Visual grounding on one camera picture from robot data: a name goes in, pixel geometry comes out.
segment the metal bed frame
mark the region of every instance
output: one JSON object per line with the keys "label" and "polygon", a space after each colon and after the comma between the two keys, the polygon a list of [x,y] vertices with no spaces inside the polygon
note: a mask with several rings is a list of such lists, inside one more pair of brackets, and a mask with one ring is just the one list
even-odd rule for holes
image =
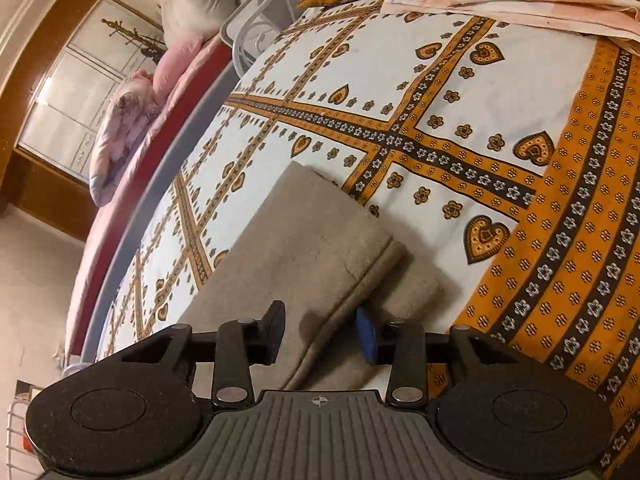
{"label": "metal bed frame", "polygon": [[245,6],[253,0],[247,0],[242,6],[229,17],[225,22],[220,34],[223,41],[232,47],[232,59],[234,68],[239,77],[242,77],[249,67],[255,62],[256,56],[247,51],[248,46],[254,46],[258,55],[263,53],[269,46],[265,41],[267,32],[263,30],[257,36],[251,38],[248,44],[249,34],[257,28],[262,28],[274,32],[273,36],[282,32],[285,28],[294,23],[301,15],[302,11],[295,4],[298,0],[257,0],[259,2],[257,9],[244,22],[238,30],[236,37],[231,39],[227,33],[227,27],[245,8]]}

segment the bed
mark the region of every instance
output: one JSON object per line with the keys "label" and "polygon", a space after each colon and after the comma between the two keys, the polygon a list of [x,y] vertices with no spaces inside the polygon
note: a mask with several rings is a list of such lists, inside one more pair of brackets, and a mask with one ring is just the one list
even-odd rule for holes
{"label": "bed", "polygon": [[594,36],[381,4],[308,9],[248,69],[144,222],[84,355],[174,323],[295,160],[437,266],[425,329],[473,325],[609,403],[610,476],[640,408],[638,60]]}
{"label": "bed", "polygon": [[[145,134],[113,199],[98,209],[86,240],[67,315],[67,356],[81,354],[98,294],[108,268],[114,262],[116,248],[123,240],[126,241],[124,234],[130,227],[129,219],[134,210],[137,208],[139,214],[144,214],[149,200],[157,203],[157,198],[153,199],[154,188],[148,185],[156,174],[156,168],[161,166],[169,173],[175,172],[177,166],[172,167],[172,161],[177,160],[181,153],[188,153],[202,133],[195,126],[198,123],[196,106],[200,103],[201,108],[209,106],[216,109],[235,84],[231,68],[225,72],[230,59],[230,49],[219,38],[210,40],[201,49]],[[168,161],[167,164],[161,164],[163,159]]]}

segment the heart pattern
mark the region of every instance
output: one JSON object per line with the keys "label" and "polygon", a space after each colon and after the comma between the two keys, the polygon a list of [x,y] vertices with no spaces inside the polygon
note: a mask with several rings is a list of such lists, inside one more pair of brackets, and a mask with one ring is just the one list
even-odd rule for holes
{"label": "heart pattern", "polygon": [[156,312],[156,316],[158,316],[158,319],[160,321],[166,321],[166,315],[169,312],[169,304],[165,303],[163,306],[161,306],[158,311]]}
{"label": "heart pattern", "polygon": [[349,43],[343,43],[341,46],[335,49],[335,52],[331,54],[331,57],[338,57],[342,54],[346,54],[349,51]]}
{"label": "heart pattern", "polygon": [[334,105],[339,105],[347,98],[347,95],[349,95],[349,85],[341,86],[329,96],[327,102]]}
{"label": "heart pattern", "polygon": [[529,160],[536,166],[546,166],[556,150],[546,131],[523,137],[513,147],[513,155],[520,160]]}
{"label": "heart pattern", "polygon": [[231,173],[231,170],[234,167],[234,162],[231,161],[230,163],[228,163],[224,169],[222,170],[222,178],[227,178],[227,176],[229,175],[229,173]]}
{"label": "heart pattern", "polygon": [[316,48],[311,54],[309,54],[309,59],[315,58],[318,54],[322,52],[323,48],[324,46],[319,46],[318,48]]}
{"label": "heart pattern", "polygon": [[227,249],[226,251],[220,251],[218,254],[216,254],[216,257],[213,259],[213,268],[217,269],[220,262],[225,258],[226,254],[229,252],[229,249]]}
{"label": "heart pattern", "polygon": [[482,262],[500,250],[509,238],[507,226],[486,215],[473,217],[465,227],[465,253],[469,265]]}
{"label": "heart pattern", "polygon": [[469,57],[476,65],[491,65],[491,63],[496,63],[504,59],[500,49],[495,43],[491,43],[491,41],[481,41],[481,43],[478,43],[476,48],[469,54]]}
{"label": "heart pattern", "polygon": [[408,12],[404,15],[404,22],[411,23],[413,20],[420,18],[420,16],[423,16],[421,12]]}
{"label": "heart pattern", "polygon": [[238,189],[242,187],[242,184],[244,184],[244,171],[238,175],[238,178],[236,178],[235,182],[231,185],[231,193],[238,191]]}
{"label": "heart pattern", "polygon": [[429,43],[415,49],[415,55],[420,59],[431,59],[442,48],[441,43]]}
{"label": "heart pattern", "polygon": [[291,147],[291,158],[304,152],[311,144],[311,137],[300,135]]}

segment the pink sheet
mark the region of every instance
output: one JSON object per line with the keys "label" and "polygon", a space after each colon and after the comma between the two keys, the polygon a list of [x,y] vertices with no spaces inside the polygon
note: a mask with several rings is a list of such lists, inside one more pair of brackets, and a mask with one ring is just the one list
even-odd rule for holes
{"label": "pink sheet", "polygon": [[217,36],[181,76],[122,176],[113,199],[98,209],[86,240],[66,318],[65,355],[79,355],[111,259],[153,170],[195,105],[231,60]]}

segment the white metal headboard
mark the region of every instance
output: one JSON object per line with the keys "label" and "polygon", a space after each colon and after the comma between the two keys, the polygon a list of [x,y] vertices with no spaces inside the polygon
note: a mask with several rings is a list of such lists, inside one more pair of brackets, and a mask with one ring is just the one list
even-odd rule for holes
{"label": "white metal headboard", "polygon": [[[246,38],[249,32],[256,27],[267,27],[270,31],[280,33],[302,14],[296,7],[296,1],[298,0],[262,0],[255,12],[240,27],[232,47],[234,68],[240,77],[255,61],[254,56],[246,51]],[[263,53],[267,47],[263,45],[265,36],[266,32],[262,32],[255,39],[255,50],[258,54]]]}

